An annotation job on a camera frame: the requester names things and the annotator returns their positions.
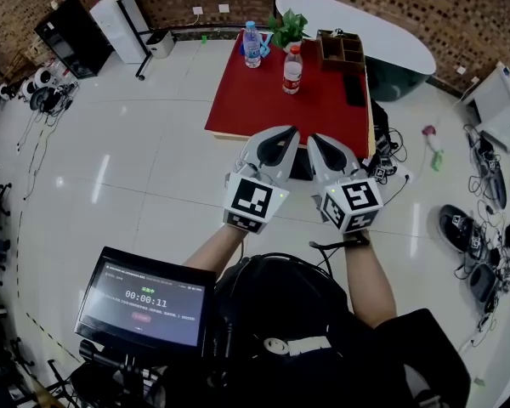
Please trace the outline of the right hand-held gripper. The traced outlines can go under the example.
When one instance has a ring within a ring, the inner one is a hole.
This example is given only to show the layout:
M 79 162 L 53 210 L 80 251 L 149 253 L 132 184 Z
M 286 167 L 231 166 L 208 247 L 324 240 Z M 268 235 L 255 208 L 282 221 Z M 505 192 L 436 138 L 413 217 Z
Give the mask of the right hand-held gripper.
M 323 222 L 342 234 L 371 226 L 383 199 L 376 180 L 360 168 L 354 152 L 319 133 L 308 137 L 307 148 L 316 184 L 313 198 Z

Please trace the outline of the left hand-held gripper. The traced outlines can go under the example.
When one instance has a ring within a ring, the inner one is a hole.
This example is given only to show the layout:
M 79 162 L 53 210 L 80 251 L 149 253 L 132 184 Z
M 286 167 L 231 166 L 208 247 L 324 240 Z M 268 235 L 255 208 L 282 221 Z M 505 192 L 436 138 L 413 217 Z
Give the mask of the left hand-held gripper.
M 270 127 L 254 134 L 225 178 L 223 223 L 260 234 L 285 202 L 300 143 L 294 126 Z

